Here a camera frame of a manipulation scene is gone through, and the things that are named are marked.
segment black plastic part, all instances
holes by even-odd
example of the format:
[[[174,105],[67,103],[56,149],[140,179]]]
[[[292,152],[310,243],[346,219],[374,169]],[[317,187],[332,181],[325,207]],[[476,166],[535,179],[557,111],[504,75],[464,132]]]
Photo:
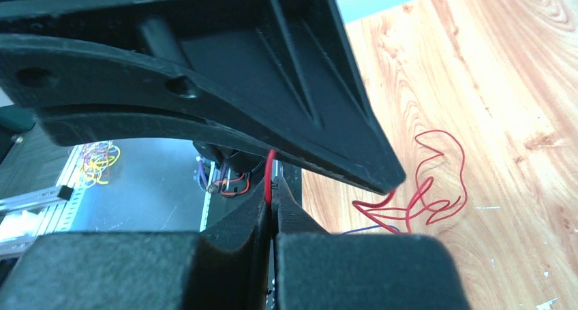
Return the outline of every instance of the black plastic part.
[[[0,309],[263,309],[270,222],[261,183],[200,234],[40,236],[0,290]]]
[[[0,127],[21,134],[31,130],[34,124],[33,115],[28,110],[15,105],[0,107]]]
[[[284,234],[278,310],[469,309],[449,252],[419,235]]]
[[[229,165],[229,168],[235,172],[251,172],[257,170],[258,166],[264,163],[264,158],[237,151],[225,159],[225,162]]]
[[[193,145],[201,156],[208,160],[215,161],[219,165],[224,164],[227,156],[233,152],[232,149],[205,142],[193,141]]]
[[[405,178],[335,0],[8,0],[0,84],[60,145],[197,140],[386,193]]]
[[[0,164],[6,158],[8,151],[12,149],[14,142],[12,141],[12,136],[14,136],[16,132],[10,131],[2,126],[0,126]]]
[[[439,242],[327,234],[275,182],[276,309],[469,309]],[[262,181],[201,234],[40,236],[0,289],[0,309],[263,309],[275,229],[263,195]]]
[[[72,197],[72,194],[74,193],[74,189],[72,189],[71,187],[68,187],[66,185],[62,185],[60,186],[60,190],[58,191],[58,198],[61,198],[62,200],[70,200],[70,198]]]
[[[6,277],[12,271],[17,259],[4,259],[0,260],[0,288],[4,284]]]

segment yellow wire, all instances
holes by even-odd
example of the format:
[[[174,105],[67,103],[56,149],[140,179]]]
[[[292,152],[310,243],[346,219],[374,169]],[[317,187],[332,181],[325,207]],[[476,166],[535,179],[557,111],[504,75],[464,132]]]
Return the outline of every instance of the yellow wire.
[[[115,164],[121,156],[121,149],[114,145],[112,141],[93,143],[88,146],[83,153],[87,155],[95,149],[98,150],[101,143],[106,146],[106,153],[96,153],[92,155],[88,163],[83,162],[82,168],[80,169],[83,173],[86,188],[90,188],[96,184],[108,184],[108,181],[102,180],[102,173]]]

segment red electrical wire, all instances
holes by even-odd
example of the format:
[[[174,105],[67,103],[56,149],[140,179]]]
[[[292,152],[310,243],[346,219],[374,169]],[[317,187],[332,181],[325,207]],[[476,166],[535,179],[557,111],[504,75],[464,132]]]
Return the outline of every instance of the red electrical wire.
[[[249,182],[249,177],[247,177],[247,179],[245,180],[245,189],[243,191],[240,192],[225,192],[222,191],[221,195],[222,196],[227,196],[227,197],[232,197],[232,196],[240,196],[242,194],[245,194],[249,191],[249,188],[251,187],[251,182]]]
[[[237,178],[237,179],[220,179],[220,180],[218,180],[218,181],[214,181],[214,182],[213,182],[213,185],[221,185],[221,184],[222,184],[222,185],[225,185],[227,182],[229,182],[229,183],[234,183],[234,182],[238,182],[238,181],[240,181],[240,180],[242,180],[242,179],[244,179],[244,178],[245,178],[245,173],[242,173],[242,174],[240,175],[240,177]]]
[[[428,176],[422,183],[419,183],[419,179],[418,179],[419,170],[420,170],[421,166],[423,164],[425,164],[426,162],[431,161],[437,157],[443,157],[445,155],[445,153],[443,153],[442,151],[439,151],[438,149],[434,149],[431,146],[426,145],[419,140],[419,138],[421,136],[424,136],[425,134],[431,134],[431,133],[446,134],[447,136],[452,138],[452,140],[457,144],[457,146],[459,147],[459,150],[461,151],[461,165],[460,165],[460,169],[459,169],[459,182],[461,184],[461,188],[463,189],[463,202],[459,206],[458,206],[458,204],[462,200],[461,196],[459,196],[454,202],[451,202],[449,199],[439,199],[439,200],[430,202],[429,204],[426,204],[426,202],[423,199],[423,196],[429,191],[429,189],[433,185],[435,179],[433,176]],[[410,203],[407,206],[407,208],[401,208],[401,207],[388,207],[388,208],[386,208],[385,207],[393,199],[393,196],[395,195],[395,190],[393,190],[387,196],[387,198],[385,200],[383,200],[382,202],[380,202],[378,204],[371,204],[371,203],[366,203],[366,202],[361,202],[361,201],[353,201],[352,202],[353,206],[359,212],[364,214],[367,218],[369,218],[370,220],[372,220],[376,224],[382,226],[383,228],[385,228],[386,230],[388,230],[389,232],[392,232],[394,234],[399,234],[399,232],[392,229],[389,225],[386,225],[378,218],[384,218],[384,219],[390,219],[390,220],[403,220],[406,223],[406,228],[408,230],[408,233],[411,233],[412,228],[411,228],[410,220],[414,219],[415,217],[418,217],[419,215],[421,215],[425,211],[432,212],[432,214],[427,218],[427,220],[425,222],[426,225],[431,225],[433,223],[437,223],[438,221],[442,221],[444,219],[448,219],[448,218],[456,215],[461,209],[463,209],[466,206],[466,202],[468,201],[468,189],[466,188],[466,184],[463,182],[463,168],[466,165],[466,152],[463,150],[461,143],[452,134],[448,133],[447,131],[441,130],[441,129],[433,129],[430,131],[424,131],[423,133],[416,135],[414,137],[414,139],[417,142],[417,144],[425,147],[426,149],[433,151],[436,154],[432,155],[431,157],[428,157],[427,159],[422,160],[418,164],[418,166],[415,170],[415,175],[414,175],[417,191],[411,197]],[[412,209],[415,207],[415,205],[417,204],[418,201],[421,201],[423,208],[412,214]],[[449,213],[448,215],[443,215],[441,217],[437,216],[438,214],[440,214],[444,211],[450,210],[452,208],[455,208],[455,210],[452,211],[451,213]],[[375,211],[404,211],[405,215],[403,217],[394,217],[394,216],[388,216],[388,215],[373,213]]]
[[[273,171],[273,160],[276,155],[277,151],[271,149],[267,155],[267,162],[265,163],[265,202],[269,208],[271,208],[271,200],[273,199],[273,194],[271,193],[271,174]]]

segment wood grain surface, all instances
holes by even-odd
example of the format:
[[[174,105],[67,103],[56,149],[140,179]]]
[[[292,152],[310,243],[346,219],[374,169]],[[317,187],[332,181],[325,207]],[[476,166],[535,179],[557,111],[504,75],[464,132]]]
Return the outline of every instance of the wood grain surface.
[[[446,245],[474,309],[578,309],[577,27],[578,0],[416,0],[347,25],[408,174],[393,205],[408,205],[431,155],[416,134],[463,144],[465,208],[412,228]],[[426,201],[463,195],[459,149],[424,142],[446,153],[419,173],[435,177]],[[303,173],[303,206],[331,232],[374,225],[351,201],[382,199]]]

